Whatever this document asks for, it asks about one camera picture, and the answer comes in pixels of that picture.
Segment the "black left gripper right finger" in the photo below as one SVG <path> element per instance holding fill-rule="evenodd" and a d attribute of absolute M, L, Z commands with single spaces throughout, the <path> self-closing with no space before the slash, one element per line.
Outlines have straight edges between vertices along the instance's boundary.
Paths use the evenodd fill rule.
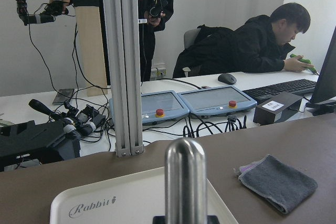
<path fill-rule="evenodd" d="M 220 224 L 220 221 L 216 215 L 208 215 L 207 224 Z"/>

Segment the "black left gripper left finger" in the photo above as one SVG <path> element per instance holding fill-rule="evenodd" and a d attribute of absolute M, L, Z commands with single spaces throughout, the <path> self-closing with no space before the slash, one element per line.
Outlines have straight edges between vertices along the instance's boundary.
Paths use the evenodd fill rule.
<path fill-rule="evenodd" d="M 166 224 L 165 216 L 154 216 L 152 219 L 153 224 Z"/>

